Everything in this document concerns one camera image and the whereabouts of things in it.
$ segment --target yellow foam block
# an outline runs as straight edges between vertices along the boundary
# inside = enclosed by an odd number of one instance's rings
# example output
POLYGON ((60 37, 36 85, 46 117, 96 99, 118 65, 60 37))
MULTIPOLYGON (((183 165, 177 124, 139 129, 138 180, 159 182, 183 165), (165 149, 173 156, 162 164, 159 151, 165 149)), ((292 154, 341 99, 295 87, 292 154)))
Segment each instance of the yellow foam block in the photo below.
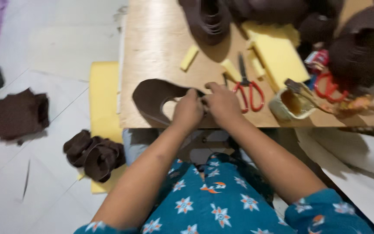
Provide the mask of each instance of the yellow foam block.
POLYGON ((249 52, 248 59, 251 62, 255 71, 257 72, 258 76, 265 76, 266 75, 265 69, 262 67, 261 62, 256 57, 255 51, 252 50, 252 51, 249 52))
POLYGON ((225 68, 227 74, 230 78, 233 79, 234 82, 242 81, 242 76, 236 70, 235 66, 233 66, 233 63, 229 59, 225 59, 223 62, 221 62, 221 65, 225 68))
POLYGON ((286 87, 284 82, 288 78, 295 82, 304 82, 310 78, 283 28, 276 25, 258 25, 251 21, 244 22, 242 28, 271 78, 270 85, 275 92, 286 87))
MULTIPOLYGON (((116 113, 119 83, 118 62, 93 62, 89 78, 90 125, 92 136, 122 143, 122 129, 116 113)), ((92 181, 92 193, 108 192, 122 175, 126 165, 112 171, 106 183, 92 181)))
POLYGON ((183 61, 181 61, 181 65, 180 65, 181 70, 187 72, 188 67, 193 62, 198 52, 199 52, 199 48, 196 45, 190 46, 190 49, 188 50, 187 54, 184 56, 183 61))
POLYGON ((108 179, 105 183, 99 183, 92 181, 91 184, 91 191, 92 194, 98 194, 98 193, 105 193, 109 192, 111 189, 113 189, 113 186, 115 186, 118 179, 123 175, 125 172, 127 166, 126 164, 113 170, 111 173, 111 178, 108 179))

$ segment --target scissor blade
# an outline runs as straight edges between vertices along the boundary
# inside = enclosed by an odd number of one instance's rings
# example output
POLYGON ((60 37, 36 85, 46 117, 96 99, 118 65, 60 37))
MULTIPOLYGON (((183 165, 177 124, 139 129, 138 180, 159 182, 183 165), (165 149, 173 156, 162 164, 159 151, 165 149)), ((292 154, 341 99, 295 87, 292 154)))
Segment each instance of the scissor blade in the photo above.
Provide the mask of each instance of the scissor blade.
POLYGON ((246 77, 246 68, 245 68, 245 62, 243 61, 242 53, 239 53, 239 69, 240 69, 240 74, 242 75, 242 81, 247 80, 248 78, 246 77))

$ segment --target forearm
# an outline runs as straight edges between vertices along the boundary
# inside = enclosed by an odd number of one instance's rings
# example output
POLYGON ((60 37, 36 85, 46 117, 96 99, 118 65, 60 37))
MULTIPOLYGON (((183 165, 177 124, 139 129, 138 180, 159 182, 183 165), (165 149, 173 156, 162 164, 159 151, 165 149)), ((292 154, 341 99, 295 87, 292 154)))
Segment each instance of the forearm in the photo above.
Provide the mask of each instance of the forearm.
POLYGON ((226 129, 287 203, 326 188, 297 157, 243 119, 226 129))
POLYGON ((168 127, 127 168, 92 221, 103 221, 119 229, 142 225, 187 134, 177 126, 168 127))

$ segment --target red scissor handle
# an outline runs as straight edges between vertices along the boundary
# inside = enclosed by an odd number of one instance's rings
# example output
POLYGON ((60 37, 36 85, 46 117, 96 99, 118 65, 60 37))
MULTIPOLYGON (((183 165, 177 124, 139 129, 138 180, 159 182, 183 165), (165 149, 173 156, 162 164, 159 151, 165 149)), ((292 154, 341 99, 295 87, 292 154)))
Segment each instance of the red scissor handle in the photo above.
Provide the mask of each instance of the red scissor handle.
POLYGON ((314 84, 314 89, 315 89, 315 92, 317 93, 317 95, 320 98, 327 99, 327 101, 329 101, 330 103, 341 102, 349 94, 349 92, 347 90, 345 90, 345 91, 343 91, 341 97, 339 97, 339 98, 333 98, 333 97, 331 97, 331 95, 338 88, 339 88, 339 85, 333 83, 333 76, 331 75, 331 72, 326 72, 326 73, 323 73, 323 74, 319 75, 317 77, 317 80, 315 81, 315 84, 314 84), (318 89, 318 83, 320 82, 320 80, 322 80, 324 78, 327 79, 327 82, 326 82, 326 86, 325 86, 325 91, 323 93, 323 92, 320 92, 320 90, 318 89))
POLYGON ((257 83, 255 83, 254 81, 251 81, 251 83, 249 84, 249 99, 250 99, 251 108, 253 112, 260 111, 265 104, 265 96, 263 95, 263 91, 259 87, 259 85, 257 85, 257 83), (255 87, 255 89, 258 91, 259 95, 261 96, 261 103, 256 108, 253 106, 253 91, 252 91, 253 87, 255 87))
POLYGON ((249 111, 248 107, 248 101, 246 100, 245 91, 243 90, 243 87, 240 85, 240 82, 237 82, 235 85, 235 88, 233 88, 232 92, 236 93, 236 91, 240 89, 240 92, 242 93, 243 102, 245 103, 245 109, 242 109, 242 114, 246 114, 249 111))

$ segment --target brown fabric pile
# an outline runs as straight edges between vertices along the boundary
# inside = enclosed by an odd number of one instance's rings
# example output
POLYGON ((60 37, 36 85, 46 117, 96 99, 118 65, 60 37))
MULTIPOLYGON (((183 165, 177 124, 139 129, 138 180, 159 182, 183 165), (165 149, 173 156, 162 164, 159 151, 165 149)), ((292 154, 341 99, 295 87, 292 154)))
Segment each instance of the brown fabric pile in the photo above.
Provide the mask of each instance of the brown fabric pile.
POLYGON ((94 181, 106 182, 113 169, 125 164, 123 145, 108 138, 90 137, 88 130, 82 130, 63 146, 67 160, 74 167, 83 167, 87 176, 94 181))
POLYGON ((49 126, 49 99, 26 89, 0 100, 0 139, 15 140, 49 126))

